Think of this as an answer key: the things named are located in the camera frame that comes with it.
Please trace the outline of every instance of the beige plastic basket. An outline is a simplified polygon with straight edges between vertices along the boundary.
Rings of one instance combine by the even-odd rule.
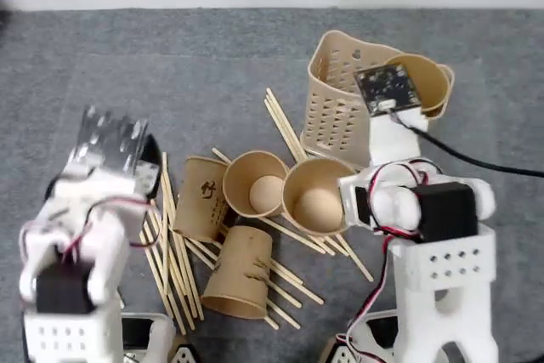
[[[333,30],[321,38],[308,65],[309,92],[306,117],[301,135],[305,150],[347,162],[355,168],[367,167],[369,115],[354,72],[376,65],[403,52],[383,44],[367,43]],[[450,67],[439,65],[450,80]],[[434,112],[433,119],[444,114]]]

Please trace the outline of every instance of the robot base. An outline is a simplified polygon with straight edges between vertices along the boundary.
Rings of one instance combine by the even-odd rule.
[[[354,328],[354,340],[358,348],[375,354],[387,363],[394,363],[393,344],[397,337],[398,322],[396,310],[375,312]],[[441,349],[434,363],[457,363],[462,360],[453,360]],[[337,343],[333,338],[321,354],[319,363],[358,363],[345,344]],[[362,357],[360,363],[376,363],[369,357]]]

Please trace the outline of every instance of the black circuit board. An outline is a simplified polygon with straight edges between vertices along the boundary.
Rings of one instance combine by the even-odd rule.
[[[370,116],[422,104],[416,86],[401,63],[359,70],[354,75]]]

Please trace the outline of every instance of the tipped-over paper cup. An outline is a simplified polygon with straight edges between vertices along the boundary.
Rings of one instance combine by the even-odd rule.
[[[173,230],[198,241],[216,241],[229,205],[223,195],[227,165],[207,157],[185,161]]]
[[[337,180],[352,174],[351,167],[324,157],[297,164],[283,185],[283,207],[289,221],[311,235],[345,230]]]
[[[385,64],[401,63],[408,76],[414,82],[422,101],[422,112],[427,115],[441,112],[451,94],[453,82],[434,61],[419,54],[399,54],[387,60]]]
[[[202,304],[221,314],[263,319],[266,313],[272,237],[264,231],[237,225],[224,241]]]
[[[287,171],[278,156],[263,150],[238,156],[224,174],[225,199],[238,214],[247,218],[278,215]]]

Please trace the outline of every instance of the printed logo on cup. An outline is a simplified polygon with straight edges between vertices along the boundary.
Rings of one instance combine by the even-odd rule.
[[[215,187],[215,180],[207,180],[201,186],[201,197],[203,199],[211,199],[217,188]]]

